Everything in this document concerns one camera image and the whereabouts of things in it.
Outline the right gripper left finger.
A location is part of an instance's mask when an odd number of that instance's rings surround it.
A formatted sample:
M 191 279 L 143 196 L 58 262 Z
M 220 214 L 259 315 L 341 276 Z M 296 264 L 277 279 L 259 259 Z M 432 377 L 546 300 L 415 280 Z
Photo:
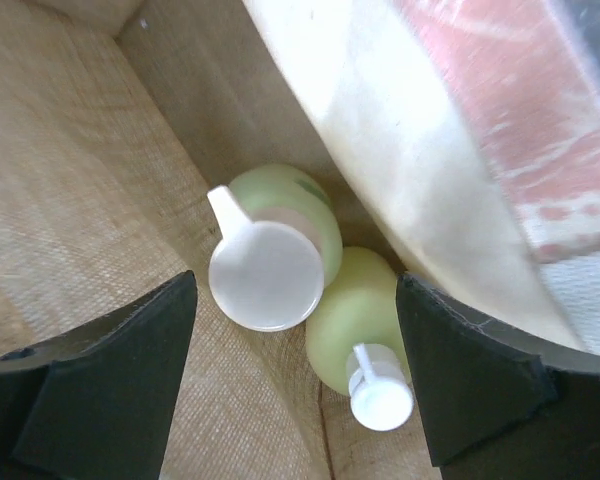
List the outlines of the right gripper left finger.
M 159 477 L 195 322 L 182 272 L 0 357 L 0 479 Z

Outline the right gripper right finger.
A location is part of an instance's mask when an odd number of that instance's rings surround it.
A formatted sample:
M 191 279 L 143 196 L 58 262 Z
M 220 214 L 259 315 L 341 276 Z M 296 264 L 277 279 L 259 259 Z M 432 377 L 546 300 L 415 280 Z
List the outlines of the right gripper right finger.
M 600 356 L 402 275 L 396 305 L 432 464 L 446 479 L 600 479 Z

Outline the yellow-green bottle white pump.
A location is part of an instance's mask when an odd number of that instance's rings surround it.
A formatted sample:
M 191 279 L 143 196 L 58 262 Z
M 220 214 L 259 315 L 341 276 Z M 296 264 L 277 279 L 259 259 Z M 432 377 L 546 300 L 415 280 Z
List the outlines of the yellow-green bottle white pump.
M 396 307 L 397 275 L 379 254 L 346 247 L 341 268 L 306 320 L 318 378 L 349 398 L 355 419 L 378 432 L 411 417 L 415 398 Z

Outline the green bottle beige pump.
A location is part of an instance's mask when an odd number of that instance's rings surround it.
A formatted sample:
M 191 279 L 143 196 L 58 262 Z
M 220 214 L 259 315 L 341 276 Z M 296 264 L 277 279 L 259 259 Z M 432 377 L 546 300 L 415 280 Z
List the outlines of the green bottle beige pump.
M 221 311 L 260 332 L 306 320 L 343 256 L 326 192 L 295 167 L 269 164 L 211 189 L 207 199 L 221 234 L 208 273 Z

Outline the brown canvas tote bag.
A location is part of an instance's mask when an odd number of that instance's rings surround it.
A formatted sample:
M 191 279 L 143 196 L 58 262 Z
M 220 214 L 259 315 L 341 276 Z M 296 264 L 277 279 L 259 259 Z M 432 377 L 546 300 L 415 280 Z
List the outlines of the brown canvas tote bag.
M 269 164 L 342 239 L 600 356 L 600 1 L 0 1 L 0 357 L 190 271 L 156 479 L 446 479 L 376 433 L 306 327 L 213 301 L 209 189 Z

